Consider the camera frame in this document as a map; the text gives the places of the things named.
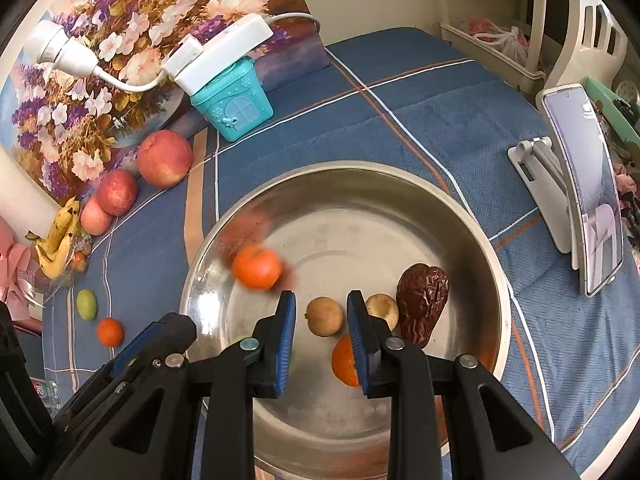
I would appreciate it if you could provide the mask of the orange tangerine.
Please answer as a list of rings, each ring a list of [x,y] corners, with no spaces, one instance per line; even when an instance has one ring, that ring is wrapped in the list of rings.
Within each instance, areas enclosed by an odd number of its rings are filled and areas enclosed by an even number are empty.
[[[261,244],[243,247],[232,261],[233,276],[247,288],[268,290],[277,283],[283,263],[276,252]]]
[[[354,354],[352,353],[352,341],[349,334],[341,336],[333,348],[331,366],[335,377],[343,384],[354,388],[359,387],[358,373]]]
[[[104,318],[96,326],[98,341],[107,348],[118,348],[125,337],[124,329],[114,318]]]

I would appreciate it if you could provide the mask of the tan longan fruit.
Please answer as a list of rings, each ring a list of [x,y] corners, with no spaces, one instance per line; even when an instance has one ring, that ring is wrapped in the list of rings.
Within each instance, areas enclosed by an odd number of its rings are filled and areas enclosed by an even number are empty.
[[[305,318],[311,333],[319,337],[329,337],[341,330],[344,312],[335,300],[317,297],[308,304]]]
[[[399,310],[396,301],[386,294],[374,294],[366,300],[366,307],[370,315],[382,318],[394,330],[399,321]]]

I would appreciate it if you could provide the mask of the brown red date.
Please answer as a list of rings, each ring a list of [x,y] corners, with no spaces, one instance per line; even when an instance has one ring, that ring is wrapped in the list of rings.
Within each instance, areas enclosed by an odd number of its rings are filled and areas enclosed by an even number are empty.
[[[415,263],[401,275],[396,289],[401,337],[424,348],[449,296],[449,276],[439,266]]]

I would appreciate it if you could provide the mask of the clear acrylic sign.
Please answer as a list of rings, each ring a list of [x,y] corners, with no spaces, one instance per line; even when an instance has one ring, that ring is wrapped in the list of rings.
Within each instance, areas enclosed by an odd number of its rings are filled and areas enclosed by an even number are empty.
[[[55,382],[35,377],[30,378],[30,381],[47,411],[50,414],[56,413],[61,407],[58,385]]]

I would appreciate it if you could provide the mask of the silver metal plate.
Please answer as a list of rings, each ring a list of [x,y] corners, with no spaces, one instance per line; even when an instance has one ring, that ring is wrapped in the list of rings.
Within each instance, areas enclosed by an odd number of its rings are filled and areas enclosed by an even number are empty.
[[[261,244],[283,263],[268,290],[232,274],[235,255]],[[373,162],[324,162],[282,174],[241,198],[196,255],[180,310],[198,329],[192,361],[250,336],[290,290],[299,311],[317,297],[344,304],[352,290],[393,295],[409,266],[439,266],[449,298],[426,353],[475,356],[492,374],[506,367],[511,313],[506,277],[472,216],[437,186]],[[282,479],[374,479],[386,474],[390,401],[370,400],[335,377],[335,337],[296,320],[290,374],[277,400],[254,404],[255,462]]]

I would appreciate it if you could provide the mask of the green jujube on cloth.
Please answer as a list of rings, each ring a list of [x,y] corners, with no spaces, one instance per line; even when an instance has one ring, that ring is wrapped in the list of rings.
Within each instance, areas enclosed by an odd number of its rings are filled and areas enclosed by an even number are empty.
[[[76,296],[76,308],[84,321],[93,321],[98,313],[96,296],[89,289],[81,289]]]

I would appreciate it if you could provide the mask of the clear plastic fruit tray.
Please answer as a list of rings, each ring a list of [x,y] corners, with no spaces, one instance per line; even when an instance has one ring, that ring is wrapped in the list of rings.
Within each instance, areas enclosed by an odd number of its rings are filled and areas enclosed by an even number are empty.
[[[65,235],[58,249],[51,255],[42,248],[42,237],[28,232],[26,238],[34,244],[40,272],[43,274],[42,287],[49,295],[61,286],[70,286],[76,280],[77,274],[86,272],[92,237],[81,226],[73,234]]]

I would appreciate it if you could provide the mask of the pink flower bouquet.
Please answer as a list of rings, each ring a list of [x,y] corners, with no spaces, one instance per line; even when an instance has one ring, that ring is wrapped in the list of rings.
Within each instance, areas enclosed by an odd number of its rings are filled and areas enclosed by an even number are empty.
[[[1,301],[8,307],[13,321],[30,319],[29,300],[32,283],[29,281],[30,248],[17,243],[11,227],[0,219],[0,288]]]

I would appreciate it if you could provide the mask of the yellow banana bunch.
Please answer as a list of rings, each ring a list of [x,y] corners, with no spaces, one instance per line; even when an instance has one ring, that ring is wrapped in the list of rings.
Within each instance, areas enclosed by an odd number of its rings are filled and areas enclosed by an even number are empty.
[[[79,231],[80,200],[72,196],[55,215],[46,237],[32,231],[26,240],[35,244],[40,270],[46,278],[56,280],[63,273]]]

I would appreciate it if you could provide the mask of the pale red apple left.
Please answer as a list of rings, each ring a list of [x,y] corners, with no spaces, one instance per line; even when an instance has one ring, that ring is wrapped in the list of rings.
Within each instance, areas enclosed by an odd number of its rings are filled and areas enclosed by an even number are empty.
[[[96,196],[92,196],[80,214],[80,223],[84,230],[92,236],[103,235],[111,226],[113,216],[99,204]]]

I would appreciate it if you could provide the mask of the dark red apple middle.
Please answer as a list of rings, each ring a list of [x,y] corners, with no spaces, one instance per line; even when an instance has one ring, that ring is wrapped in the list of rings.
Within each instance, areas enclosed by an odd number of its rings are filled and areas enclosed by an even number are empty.
[[[120,217],[132,207],[138,197],[138,186],[134,177],[126,170],[111,171],[100,183],[96,199],[104,211]]]

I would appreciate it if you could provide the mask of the red apple right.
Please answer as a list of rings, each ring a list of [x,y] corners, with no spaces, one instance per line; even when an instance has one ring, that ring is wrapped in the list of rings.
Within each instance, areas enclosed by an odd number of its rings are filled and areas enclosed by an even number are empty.
[[[154,188],[173,188],[188,174],[192,162],[191,145],[171,130],[151,133],[137,151],[141,177]]]

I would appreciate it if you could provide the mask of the white phone stand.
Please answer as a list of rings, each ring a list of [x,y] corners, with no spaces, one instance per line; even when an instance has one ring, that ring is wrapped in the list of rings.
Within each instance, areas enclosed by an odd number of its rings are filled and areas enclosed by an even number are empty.
[[[560,161],[548,136],[523,140],[506,154],[539,209],[556,249],[579,269],[577,237]]]

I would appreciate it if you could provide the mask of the smartphone on stand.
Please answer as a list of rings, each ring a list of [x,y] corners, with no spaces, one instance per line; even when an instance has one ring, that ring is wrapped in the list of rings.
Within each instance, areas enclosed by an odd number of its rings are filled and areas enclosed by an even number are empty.
[[[538,110],[548,122],[566,185],[576,236],[580,291],[597,295],[624,261],[624,236],[613,165],[596,110],[581,84],[540,92]]]

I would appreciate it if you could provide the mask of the teal house-shaped box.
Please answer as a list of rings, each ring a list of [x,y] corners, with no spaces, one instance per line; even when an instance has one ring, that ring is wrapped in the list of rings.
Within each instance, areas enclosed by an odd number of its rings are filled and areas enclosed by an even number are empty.
[[[273,115],[254,61],[248,56],[215,76],[190,97],[190,102],[228,142],[239,140]]]

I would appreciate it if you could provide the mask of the blue plaid tablecloth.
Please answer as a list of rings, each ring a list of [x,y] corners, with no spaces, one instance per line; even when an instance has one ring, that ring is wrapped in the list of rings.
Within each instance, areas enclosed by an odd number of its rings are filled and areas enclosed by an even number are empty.
[[[128,337],[178,307],[189,258],[239,198],[288,170],[361,159],[429,180],[470,206],[514,292],[503,383],[588,478],[639,417],[639,274],[626,255],[597,296],[579,292],[506,152],[547,128],[518,92],[415,28],[329,47],[329,63],[270,93],[270,122],[222,140],[198,113],[172,123],[197,136],[200,182],[139,188],[137,203],[93,244],[77,287]]]

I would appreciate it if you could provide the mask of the floral painting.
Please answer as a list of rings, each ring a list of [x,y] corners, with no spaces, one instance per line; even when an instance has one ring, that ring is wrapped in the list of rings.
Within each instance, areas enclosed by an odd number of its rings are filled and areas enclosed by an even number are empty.
[[[250,54],[266,90],[326,67],[305,0],[55,0],[46,18],[137,92],[19,53],[1,85],[2,146],[57,202],[84,192],[178,110],[182,91],[157,81],[170,50],[185,36],[211,40],[250,13],[271,23],[270,38]]]

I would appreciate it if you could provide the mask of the white power adapter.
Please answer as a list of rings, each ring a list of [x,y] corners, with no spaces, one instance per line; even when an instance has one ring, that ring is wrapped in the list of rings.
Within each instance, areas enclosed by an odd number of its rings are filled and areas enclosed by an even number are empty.
[[[56,70],[74,77],[98,77],[123,92],[147,92],[165,79],[170,79],[188,96],[193,96],[229,66],[271,38],[273,23],[289,18],[303,18],[315,25],[320,24],[314,16],[304,12],[283,13],[266,18],[250,13],[206,44],[186,35],[166,61],[160,64],[158,75],[142,86],[125,84],[102,70],[91,49],[67,36],[61,25],[51,21],[37,23],[25,42],[24,50],[37,63],[50,63]]]

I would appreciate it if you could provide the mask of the white shelf rack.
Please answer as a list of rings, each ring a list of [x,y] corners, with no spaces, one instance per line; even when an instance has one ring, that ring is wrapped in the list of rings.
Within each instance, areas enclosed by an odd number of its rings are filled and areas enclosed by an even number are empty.
[[[526,96],[587,77],[613,88],[627,77],[628,38],[603,0],[515,0],[511,10],[473,9],[458,18],[454,0],[438,3],[442,39]],[[519,30],[528,41],[526,58],[515,61],[470,32],[482,18]]]

